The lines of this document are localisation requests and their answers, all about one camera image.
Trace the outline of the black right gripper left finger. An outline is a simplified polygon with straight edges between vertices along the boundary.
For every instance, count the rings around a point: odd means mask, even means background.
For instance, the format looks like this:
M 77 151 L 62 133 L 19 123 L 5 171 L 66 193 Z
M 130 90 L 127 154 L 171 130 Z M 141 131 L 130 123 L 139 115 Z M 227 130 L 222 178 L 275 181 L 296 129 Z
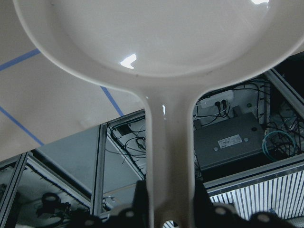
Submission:
M 149 227 L 149 199 L 146 187 L 146 181 L 139 180 L 136 182 L 132 208 L 135 217 L 139 221 L 141 228 Z

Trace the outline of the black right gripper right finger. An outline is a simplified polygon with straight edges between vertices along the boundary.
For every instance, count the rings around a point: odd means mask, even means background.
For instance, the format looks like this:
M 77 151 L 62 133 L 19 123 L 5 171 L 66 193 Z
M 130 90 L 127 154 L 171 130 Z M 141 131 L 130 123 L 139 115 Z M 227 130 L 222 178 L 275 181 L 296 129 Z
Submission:
M 213 219 L 213 204 L 202 180 L 195 180 L 194 221 L 197 228 L 210 228 Z

